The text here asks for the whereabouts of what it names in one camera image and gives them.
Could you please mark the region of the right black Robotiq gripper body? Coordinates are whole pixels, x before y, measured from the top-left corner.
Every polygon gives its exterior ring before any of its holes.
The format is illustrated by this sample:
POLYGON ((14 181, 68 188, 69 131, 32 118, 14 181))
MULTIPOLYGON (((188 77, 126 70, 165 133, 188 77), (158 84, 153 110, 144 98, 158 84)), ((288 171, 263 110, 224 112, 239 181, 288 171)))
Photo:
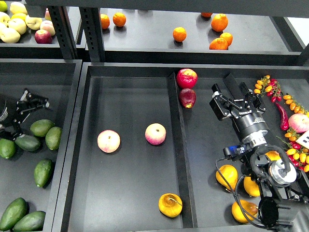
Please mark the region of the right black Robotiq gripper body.
POLYGON ((231 100, 229 102, 229 110, 231 116, 236 119, 245 115, 261 112, 259 107, 255 105, 255 102, 252 99, 231 100))

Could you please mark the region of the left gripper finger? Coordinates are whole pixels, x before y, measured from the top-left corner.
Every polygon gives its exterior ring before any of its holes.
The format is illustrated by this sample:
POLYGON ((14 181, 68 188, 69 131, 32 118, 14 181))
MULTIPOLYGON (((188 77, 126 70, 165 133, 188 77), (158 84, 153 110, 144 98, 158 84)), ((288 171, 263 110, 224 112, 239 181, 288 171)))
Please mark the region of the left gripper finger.
POLYGON ((27 88, 24 89, 22 97, 16 103, 16 111, 19 114, 31 113, 43 108, 48 109, 49 107, 48 98, 34 94, 27 88))
POLYGON ((12 123, 14 128, 13 140, 15 141, 18 137, 24 134, 24 131, 21 128, 21 124, 29 117, 30 113, 25 112, 15 112, 12 123))

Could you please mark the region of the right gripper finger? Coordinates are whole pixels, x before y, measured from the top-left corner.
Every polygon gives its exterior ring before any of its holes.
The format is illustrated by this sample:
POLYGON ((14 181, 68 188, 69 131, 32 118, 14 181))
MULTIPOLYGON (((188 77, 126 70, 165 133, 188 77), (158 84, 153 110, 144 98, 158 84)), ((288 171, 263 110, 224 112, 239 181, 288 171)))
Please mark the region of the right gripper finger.
POLYGON ((249 89, 244 82, 239 84, 239 89, 243 95, 245 109, 260 113, 266 111, 261 94, 254 93, 254 91, 249 89))
POLYGON ((237 104, 235 100, 226 97, 222 94, 218 84, 211 87, 213 91, 210 106, 219 121, 226 118, 240 118, 241 105, 237 104))

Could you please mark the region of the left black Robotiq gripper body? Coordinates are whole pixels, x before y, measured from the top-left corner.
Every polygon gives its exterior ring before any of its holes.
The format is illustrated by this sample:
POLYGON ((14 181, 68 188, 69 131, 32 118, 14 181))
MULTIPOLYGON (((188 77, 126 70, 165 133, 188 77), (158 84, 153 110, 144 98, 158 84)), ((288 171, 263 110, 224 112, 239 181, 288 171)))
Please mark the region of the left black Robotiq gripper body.
POLYGON ((0 134, 13 135, 14 128, 12 119, 16 111, 17 100, 0 101, 0 134))

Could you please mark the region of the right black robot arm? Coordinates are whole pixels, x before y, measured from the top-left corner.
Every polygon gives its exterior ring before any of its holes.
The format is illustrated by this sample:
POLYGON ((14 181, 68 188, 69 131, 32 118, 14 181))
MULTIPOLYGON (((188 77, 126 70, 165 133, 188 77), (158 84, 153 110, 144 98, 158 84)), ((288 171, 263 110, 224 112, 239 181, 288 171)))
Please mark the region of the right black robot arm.
POLYGON ((263 119, 264 103, 245 83, 229 87, 231 98, 212 86, 210 106, 219 120, 231 119, 239 145, 224 148, 224 159, 240 160, 245 173, 259 188, 256 213, 243 206, 240 211, 253 226, 272 232, 306 232, 309 229, 309 180, 285 151, 269 144, 269 128, 263 119))

